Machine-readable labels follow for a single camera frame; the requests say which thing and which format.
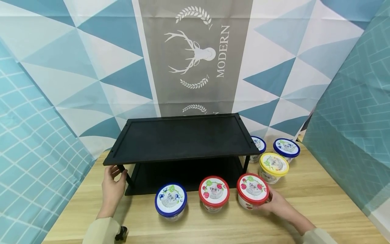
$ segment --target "plastic cup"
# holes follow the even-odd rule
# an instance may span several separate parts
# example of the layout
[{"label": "plastic cup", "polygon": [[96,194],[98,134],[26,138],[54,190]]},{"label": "plastic cup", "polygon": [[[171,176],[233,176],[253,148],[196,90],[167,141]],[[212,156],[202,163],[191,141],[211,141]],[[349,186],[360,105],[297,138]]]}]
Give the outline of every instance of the plastic cup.
[{"label": "plastic cup", "polygon": [[259,175],[268,183],[275,184],[289,171],[289,163],[276,153],[264,153],[260,157]]},{"label": "plastic cup", "polygon": [[259,154],[250,156],[249,162],[256,163],[259,161],[260,155],[266,151],[267,144],[260,137],[252,135],[251,138],[252,138],[253,142],[255,143],[256,147],[259,149]]},{"label": "plastic cup", "polygon": [[157,212],[168,221],[179,220],[186,204],[187,192],[177,183],[161,187],[154,199]]},{"label": "plastic cup", "polygon": [[276,139],[273,143],[273,149],[277,154],[284,157],[288,163],[290,163],[294,158],[298,157],[299,153],[301,152],[301,148],[298,146],[298,144],[286,138]]},{"label": "plastic cup", "polygon": [[238,202],[247,209],[253,210],[269,201],[268,184],[258,175],[247,173],[237,181]]},{"label": "plastic cup", "polygon": [[226,181],[218,176],[209,176],[199,185],[199,197],[204,208],[210,213],[219,212],[228,202],[230,189]]}]

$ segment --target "red lid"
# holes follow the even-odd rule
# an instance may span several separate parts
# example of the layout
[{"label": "red lid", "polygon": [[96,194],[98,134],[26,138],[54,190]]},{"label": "red lid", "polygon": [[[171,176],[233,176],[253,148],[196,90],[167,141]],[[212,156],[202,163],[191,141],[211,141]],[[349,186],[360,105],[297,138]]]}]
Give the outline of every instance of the red lid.
[{"label": "red lid", "polygon": [[261,205],[269,196],[268,184],[258,175],[247,173],[238,178],[238,194],[248,203]]},{"label": "red lid", "polygon": [[218,176],[208,176],[199,185],[200,200],[209,207],[222,207],[230,196],[229,186],[226,181]]}]

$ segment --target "wheat laurel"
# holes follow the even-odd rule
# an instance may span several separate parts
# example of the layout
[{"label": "wheat laurel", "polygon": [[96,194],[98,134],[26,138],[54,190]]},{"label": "wheat laurel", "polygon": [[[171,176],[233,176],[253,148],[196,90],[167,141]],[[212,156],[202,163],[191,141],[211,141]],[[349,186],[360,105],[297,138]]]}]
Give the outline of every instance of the wheat laurel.
[{"label": "wheat laurel", "polygon": [[206,78],[203,78],[200,82],[193,83],[193,84],[185,82],[184,80],[180,79],[180,83],[183,86],[185,86],[186,88],[190,88],[190,89],[199,89],[199,88],[203,87],[204,85],[206,85],[208,81],[209,81],[208,75],[206,75]]},{"label": "wheat laurel", "polygon": [[187,16],[194,16],[200,18],[201,20],[203,20],[203,23],[209,27],[210,30],[212,26],[211,24],[212,18],[210,18],[210,15],[207,14],[206,10],[202,9],[201,7],[194,7],[194,6],[184,8],[181,10],[180,13],[177,14],[176,23],[178,23],[179,21],[181,21],[183,18]]},{"label": "wheat laurel", "polygon": [[186,106],[185,108],[183,108],[183,113],[186,112],[188,109],[197,109],[205,114],[207,112],[207,109],[200,104],[191,104],[191,105]]}]

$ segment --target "gray banner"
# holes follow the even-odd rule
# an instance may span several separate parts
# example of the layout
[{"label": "gray banner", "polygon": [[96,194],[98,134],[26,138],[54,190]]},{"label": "gray banner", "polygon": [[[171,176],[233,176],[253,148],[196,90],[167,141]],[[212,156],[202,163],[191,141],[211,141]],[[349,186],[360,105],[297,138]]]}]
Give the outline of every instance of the gray banner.
[{"label": "gray banner", "polygon": [[161,116],[230,113],[252,0],[140,0]]}]

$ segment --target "sleeve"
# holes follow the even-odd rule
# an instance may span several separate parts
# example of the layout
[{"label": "sleeve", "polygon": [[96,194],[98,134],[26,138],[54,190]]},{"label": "sleeve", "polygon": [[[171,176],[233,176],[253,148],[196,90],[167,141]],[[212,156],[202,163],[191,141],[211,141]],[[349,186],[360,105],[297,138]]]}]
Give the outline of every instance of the sleeve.
[{"label": "sleeve", "polygon": [[337,244],[323,229],[315,228],[303,235],[303,244]]},{"label": "sleeve", "polygon": [[85,234],[83,244],[114,244],[121,226],[113,218],[95,220]]}]

